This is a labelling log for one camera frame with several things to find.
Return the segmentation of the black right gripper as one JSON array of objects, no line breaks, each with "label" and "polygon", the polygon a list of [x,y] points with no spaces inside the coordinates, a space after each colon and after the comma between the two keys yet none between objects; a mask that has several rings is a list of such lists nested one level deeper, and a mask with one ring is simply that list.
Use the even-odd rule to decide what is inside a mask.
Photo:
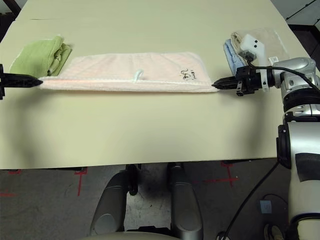
[{"label": "black right gripper", "polygon": [[261,74],[253,67],[243,66],[237,68],[235,76],[220,78],[211,86],[218,90],[236,89],[236,95],[242,97],[262,88]]}]

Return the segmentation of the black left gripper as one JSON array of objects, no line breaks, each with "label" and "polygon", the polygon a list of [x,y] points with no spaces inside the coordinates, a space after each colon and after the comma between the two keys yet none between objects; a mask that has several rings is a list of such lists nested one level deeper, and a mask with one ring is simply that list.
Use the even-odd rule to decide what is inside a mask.
[{"label": "black left gripper", "polygon": [[32,88],[39,86],[41,80],[25,74],[4,73],[3,65],[0,64],[0,100],[5,96],[5,88]]}]

